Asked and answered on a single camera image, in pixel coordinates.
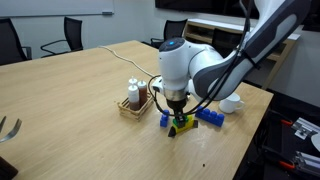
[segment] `whiteboard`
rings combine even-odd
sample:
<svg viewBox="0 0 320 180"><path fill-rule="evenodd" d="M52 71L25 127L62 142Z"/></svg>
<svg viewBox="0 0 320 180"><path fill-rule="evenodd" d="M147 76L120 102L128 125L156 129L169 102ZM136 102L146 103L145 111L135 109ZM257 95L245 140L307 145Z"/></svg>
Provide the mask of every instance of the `whiteboard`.
<svg viewBox="0 0 320 180"><path fill-rule="evenodd" d="M0 0L0 17L113 14L113 0Z"/></svg>

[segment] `blue toy block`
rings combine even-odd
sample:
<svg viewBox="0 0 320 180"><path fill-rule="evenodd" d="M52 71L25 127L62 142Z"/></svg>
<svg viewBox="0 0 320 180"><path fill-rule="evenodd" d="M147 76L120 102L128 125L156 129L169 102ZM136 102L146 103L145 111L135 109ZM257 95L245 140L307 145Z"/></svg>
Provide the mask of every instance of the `blue toy block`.
<svg viewBox="0 0 320 180"><path fill-rule="evenodd" d="M167 127L168 126L168 120L169 120L169 110L163 110L164 114L162 114L161 119L160 119L160 126L161 127Z"/></svg>
<svg viewBox="0 0 320 180"><path fill-rule="evenodd" d="M223 114L217 114L215 111L211 111L208 108L205 108L202 111L196 112L195 116L199 119L205 120L211 124L214 124L218 127L221 127L224 121Z"/></svg>

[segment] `chair backrest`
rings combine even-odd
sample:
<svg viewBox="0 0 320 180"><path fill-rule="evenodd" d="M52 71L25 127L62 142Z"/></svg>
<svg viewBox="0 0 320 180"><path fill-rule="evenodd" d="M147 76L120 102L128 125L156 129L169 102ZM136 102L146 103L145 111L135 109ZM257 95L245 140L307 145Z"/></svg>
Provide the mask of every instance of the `chair backrest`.
<svg viewBox="0 0 320 180"><path fill-rule="evenodd" d="M10 19L0 19L0 65L26 61L18 34Z"/></svg>
<svg viewBox="0 0 320 180"><path fill-rule="evenodd" d="M211 45L225 58L239 45L241 37L240 33L214 29Z"/></svg>
<svg viewBox="0 0 320 180"><path fill-rule="evenodd" d="M187 19L183 21L170 21L167 20L164 26L163 38L164 40L182 37L184 27L186 25Z"/></svg>
<svg viewBox="0 0 320 180"><path fill-rule="evenodd" d="M71 51L83 50L81 40L81 26L82 21L80 20L71 19L68 17L64 18L64 34Z"/></svg>

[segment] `white mug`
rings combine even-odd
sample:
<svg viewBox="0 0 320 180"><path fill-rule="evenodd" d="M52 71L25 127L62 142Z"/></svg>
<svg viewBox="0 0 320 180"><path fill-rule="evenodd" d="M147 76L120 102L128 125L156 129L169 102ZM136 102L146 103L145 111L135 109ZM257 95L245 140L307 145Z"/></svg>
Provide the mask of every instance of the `white mug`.
<svg viewBox="0 0 320 180"><path fill-rule="evenodd" d="M224 113L233 113L243 107L244 102L240 100L240 96L236 93L232 93L226 99L221 100L219 104L219 109Z"/></svg>

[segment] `wooden caddy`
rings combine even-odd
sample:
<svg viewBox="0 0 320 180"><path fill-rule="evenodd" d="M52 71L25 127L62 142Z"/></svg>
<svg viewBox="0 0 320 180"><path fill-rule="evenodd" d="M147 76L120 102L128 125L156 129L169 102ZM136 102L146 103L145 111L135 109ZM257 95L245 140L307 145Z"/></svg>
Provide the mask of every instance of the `wooden caddy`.
<svg viewBox="0 0 320 180"><path fill-rule="evenodd" d="M148 93L147 102L140 108L139 111L133 111L129 108L129 100L126 98L122 103L118 102L118 107L120 111L120 115L128 117L130 119L135 119L140 121L143 113L151 106L153 103L153 99L151 95Z"/></svg>

